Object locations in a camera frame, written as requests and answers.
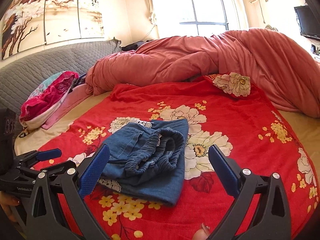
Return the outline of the person's left hand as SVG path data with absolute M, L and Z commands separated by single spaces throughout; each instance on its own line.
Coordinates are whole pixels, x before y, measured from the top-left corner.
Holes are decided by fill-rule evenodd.
M 12 213 L 11 206 L 18 206 L 20 204 L 20 200 L 12 195 L 9 195 L 3 191 L 0 192 L 0 203 L 3 211 L 7 215 L 10 221 L 16 223 L 17 220 Z

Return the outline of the person's right hand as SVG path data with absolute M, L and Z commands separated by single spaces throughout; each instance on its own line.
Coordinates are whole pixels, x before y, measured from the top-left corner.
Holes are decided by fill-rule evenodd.
M 199 230 L 197 230 L 192 240 L 206 240 L 210 236 L 210 227 L 206 226 L 204 223 L 200 225 Z

